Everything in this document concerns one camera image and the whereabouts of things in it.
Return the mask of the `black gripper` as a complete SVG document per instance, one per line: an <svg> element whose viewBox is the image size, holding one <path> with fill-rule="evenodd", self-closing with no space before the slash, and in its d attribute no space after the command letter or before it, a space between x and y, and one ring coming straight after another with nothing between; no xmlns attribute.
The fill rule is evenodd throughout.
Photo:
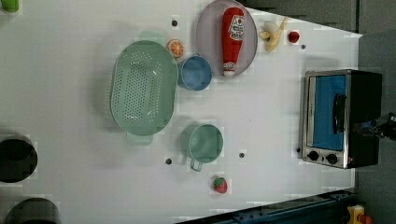
<svg viewBox="0 0 396 224"><path fill-rule="evenodd" d="M396 140L396 116L394 113L388 113L377 119L372 119L353 125L353 132L377 138L388 138Z"/></svg>

